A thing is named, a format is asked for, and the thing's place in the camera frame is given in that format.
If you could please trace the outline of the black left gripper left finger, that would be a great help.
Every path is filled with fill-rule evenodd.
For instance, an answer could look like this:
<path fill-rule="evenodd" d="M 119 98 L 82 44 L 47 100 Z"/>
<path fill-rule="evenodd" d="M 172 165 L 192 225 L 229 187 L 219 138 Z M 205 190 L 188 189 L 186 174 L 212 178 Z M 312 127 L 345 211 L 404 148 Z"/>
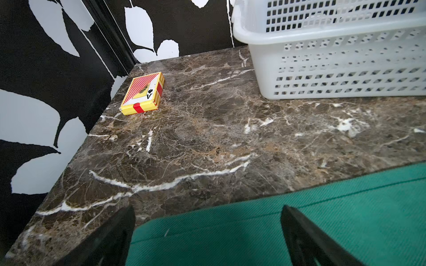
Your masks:
<path fill-rule="evenodd" d="M 55 265 L 124 266 L 134 228 L 134 208 L 123 207 Z"/>

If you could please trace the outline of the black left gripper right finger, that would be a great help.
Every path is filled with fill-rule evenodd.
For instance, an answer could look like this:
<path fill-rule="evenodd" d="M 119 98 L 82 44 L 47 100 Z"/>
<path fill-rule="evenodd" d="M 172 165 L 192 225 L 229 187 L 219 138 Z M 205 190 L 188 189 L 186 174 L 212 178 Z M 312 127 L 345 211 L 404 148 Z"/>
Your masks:
<path fill-rule="evenodd" d="M 363 265 L 297 208 L 285 205 L 280 221 L 294 266 Z"/>

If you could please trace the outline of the green long pants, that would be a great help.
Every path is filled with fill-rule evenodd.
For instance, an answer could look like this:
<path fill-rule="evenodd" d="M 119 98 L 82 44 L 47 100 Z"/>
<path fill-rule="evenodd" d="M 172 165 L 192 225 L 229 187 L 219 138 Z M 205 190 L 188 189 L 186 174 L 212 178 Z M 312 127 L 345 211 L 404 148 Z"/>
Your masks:
<path fill-rule="evenodd" d="M 289 266 L 284 206 L 368 266 L 426 263 L 426 166 L 158 218 L 134 233 L 129 266 Z"/>

